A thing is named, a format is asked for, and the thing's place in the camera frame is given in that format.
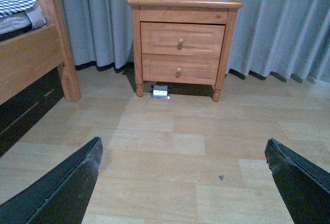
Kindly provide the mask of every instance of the drawer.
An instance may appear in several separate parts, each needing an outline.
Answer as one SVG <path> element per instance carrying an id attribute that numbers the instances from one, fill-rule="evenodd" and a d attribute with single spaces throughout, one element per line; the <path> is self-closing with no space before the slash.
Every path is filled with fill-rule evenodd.
<path id="1" fill-rule="evenodd" d="M 141 22 L 145 54 L 220 57 L 225 26 Z"/>
<path id="2" fill-rule="evenodd" d="M 141 22 L 226 24 L 228 9 L 141 6 Z"/>
<path id="3" fill-rule="evenodd" d="M 142 54 L 143 80 L 215 84 L 219 58 Z"/>

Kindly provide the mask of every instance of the nightstand top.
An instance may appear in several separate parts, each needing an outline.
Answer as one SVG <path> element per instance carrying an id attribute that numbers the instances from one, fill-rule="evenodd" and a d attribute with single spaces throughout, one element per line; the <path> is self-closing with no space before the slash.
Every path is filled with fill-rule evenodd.
<path id="1" fill-rule="evenodd" d="M 239 9 L 243 6 L 240 0 L 127 0 L 131 6 L 164 6 L 164 7 L 199 7 Z"/>

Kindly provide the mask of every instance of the wooden floor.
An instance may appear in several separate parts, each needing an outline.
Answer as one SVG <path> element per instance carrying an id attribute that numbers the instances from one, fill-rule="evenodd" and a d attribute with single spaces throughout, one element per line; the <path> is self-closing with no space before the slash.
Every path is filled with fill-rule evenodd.
<path id="1" fill-rule="evenodd" d="M 61 100 L 0 158 L 0 202 L 94 136 L 105 151 L 83 223 L 292 223 L 266 164 L 271 137 L 330 171 L 330 84 L 229 74 L 215 103 L 138 98 L 113 69 L 78 77 L 82 99 Z"/>

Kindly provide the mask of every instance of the wooden nightstand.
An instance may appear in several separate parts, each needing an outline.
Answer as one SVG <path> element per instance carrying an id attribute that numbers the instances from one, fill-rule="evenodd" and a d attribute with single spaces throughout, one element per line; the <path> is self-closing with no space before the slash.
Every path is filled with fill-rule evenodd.
<path id="1" fill-rule="evenodd" d="M 127 0 L 132 7 L 137 96 L 143 81 L 224 84 L 239 0 Z"/>

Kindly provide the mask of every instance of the curtain fold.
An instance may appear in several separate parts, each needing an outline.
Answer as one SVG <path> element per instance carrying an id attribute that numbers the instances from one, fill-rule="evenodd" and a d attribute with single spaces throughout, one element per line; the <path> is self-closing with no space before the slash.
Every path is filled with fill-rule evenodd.
<path id="1" fill-rule="evenodd" d="M 227 71 L 330 78 L 330 0 L 242 0 Z M 126 0 L 63 0 L 76 65 L 133 60 Z"/>

